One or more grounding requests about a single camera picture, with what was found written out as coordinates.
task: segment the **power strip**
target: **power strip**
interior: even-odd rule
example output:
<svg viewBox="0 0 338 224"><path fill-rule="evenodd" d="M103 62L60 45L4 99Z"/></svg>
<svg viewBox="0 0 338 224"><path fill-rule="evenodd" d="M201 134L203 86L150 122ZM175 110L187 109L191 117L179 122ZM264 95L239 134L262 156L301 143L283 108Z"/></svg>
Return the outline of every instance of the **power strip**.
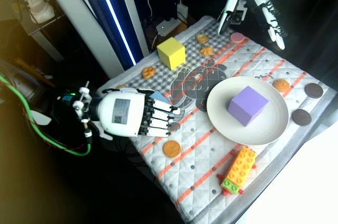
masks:
<svg viewBox="0 0 338 224"><path fill-rule="evenodd" d="M184 20L184 18L188 17L188 7L183 4L177 5L177 12L181 14L177 14L177 16ZM157 32L160 36L167 36L170 32L172 32L177 26L179 26L182 22L179 19L171 18L170 21L163 21L159 25L156 26Z"/></svg>

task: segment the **green lego brick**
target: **green lego brick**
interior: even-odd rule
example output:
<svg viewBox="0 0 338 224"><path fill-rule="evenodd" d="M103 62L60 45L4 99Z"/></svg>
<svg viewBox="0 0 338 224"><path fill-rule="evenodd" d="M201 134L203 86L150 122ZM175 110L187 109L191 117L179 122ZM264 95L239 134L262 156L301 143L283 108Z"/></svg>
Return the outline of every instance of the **green lego brick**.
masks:
<svg viewBox="0 0 338 224"><path fill-rule="evenodd" d="M239 191L239 187L227 178L223 180L221 186L230 191L232 194L237 194Z"/></svg>

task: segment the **gingham pattern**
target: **gingham pattern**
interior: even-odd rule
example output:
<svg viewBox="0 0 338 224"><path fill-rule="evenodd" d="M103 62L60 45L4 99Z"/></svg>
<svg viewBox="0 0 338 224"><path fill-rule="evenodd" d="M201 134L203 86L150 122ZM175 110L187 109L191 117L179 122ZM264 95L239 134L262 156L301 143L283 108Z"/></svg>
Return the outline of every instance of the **gingham pattern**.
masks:
<svg viewBox="0 0 338 224"><path fill-rule="evenodd" d="M171 71L160 61L156 60L146 65L153 66L157 70L156 75L150 80L141 78L138 72L138 75L134 75L133 80L128 82L121 80L115 82L114 85L124 83L130 87L151 88L159 90L163 94L166 93L170 89L172 81L177 77L178 72L180 72L182 68L193 70L207 60L207 58L199 54L201 47L210 45L214 47L216 52L229 43L232 30L229 30L224 36L218 36L216 35L217 27L218 23L214 20L184 42L186 47L186 62L177 69ZM206 44L198 44L195 40L195 36L199 33L204 33L210 38ZM233 47L234 45L223 52L221 56L229 52ZM232 77L262 48L261 45L249 40L245 46L241 47L233 56L225 61L224 65L227 67L225 70L227 77ZM266 50L239 75L262 79L268 75L281 60L282 58ZM301 69L286 61L266 82L272 83L274 79L283 78L292 84L302 73L303 71ZM304 78L285 98L290 114L297 108L302 108L311 113L321 101L321 98L312 99L307 97L304 91L304 87L312 82L319 83L324 90L323 97L326 95L329 90L328 86L319 82L309 74L304 75ZM257 157L257 168L250 172L246 183L242 187L245 193L243 195L228 195L224 197L221 194L222 189L219 186L220 181L217 179L216 174L224 174L228 170L233 158L230 157L225 160L224 157L236 146L236 143L224 138L217 131L212 130L213 125L207 113L202 111L191 113L194 110L195 105L192 103L192 105L185 110L185 114L191 117L168 139L140 136L138 138L131 138L131 140L140 153L147 150L144 152L144 160L155 176L163 174L163 171L169 167L159 178L159 182L173 202L177 203L177 200L182 199L182 195L184 195L185 192L191 190L191 192L189 192L183 200L179 200L177 204L177 210L185 222L210 224L214 221L218 221L218 223L231 223L236 215L241 213L250 204L251 201L245 201L244 199L251 194L259 195L261 191L255 191L255 181L258 178L263 178L263 181L265 181L265 178L269 178L269 174L264 173L264 170L273 163L274 159L281 153L283 148L288 145L290 139L293 138L300 127L290 119L287 130L279 140L268 146L253 147L253 150L259 154ZM317 117L313 117L312 119L313 121L308 126L308 130L310 130L311 126L316 122ZM173 159L166 157L162 151L163 145L167 140L179 142L182 147L182 153L189 151L191 146L196 143L198 143L198 146L189 152L185 158L173 164ZM220 163L222 159L225 161L221 162L216 170L211 170L211 168L217 163ZM218 217L224 216L224 214L225 217L219 221Z"/></svg>

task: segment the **gray label on robotic hand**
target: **gray label on robotic hand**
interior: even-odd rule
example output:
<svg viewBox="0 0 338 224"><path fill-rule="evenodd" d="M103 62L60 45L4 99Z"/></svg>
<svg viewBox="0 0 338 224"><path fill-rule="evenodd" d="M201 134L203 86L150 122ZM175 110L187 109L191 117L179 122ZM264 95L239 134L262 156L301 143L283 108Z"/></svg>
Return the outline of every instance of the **gray label on robotic hand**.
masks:
<svg viewBox="0 0 338 224"><path fill-rule="evenodd" d="M116 99L114 109L112 110L112 123L127 124L130 100Z"/></svg>

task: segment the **white robotic hand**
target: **white robotic hand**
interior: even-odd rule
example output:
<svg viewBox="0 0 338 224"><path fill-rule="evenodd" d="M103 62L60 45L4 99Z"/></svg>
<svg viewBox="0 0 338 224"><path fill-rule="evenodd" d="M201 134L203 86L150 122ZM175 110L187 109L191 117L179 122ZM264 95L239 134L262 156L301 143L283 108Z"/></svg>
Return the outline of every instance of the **white robotic hand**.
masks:
<svg viewBox="0 0 338 224"><path fill-rule="evenodd" d="M227 0L218 28L218 34L223 34L230 24L240 24L244 20L247 9L255 13L261 29L267 33L271 42L283 50L285 44L283 37L287 34L278 24L271 0Z"/></svg>
<svg viewBox="0 0 338 224"><path fill-rule="evenodd" d="M81 99L73 107L81 121L92 121L107 140L114 135L168 137L170 123L181 114L179 108L151 98L152 90L109 89L103 98L93 99L87 86L80 88Z"/></svg>

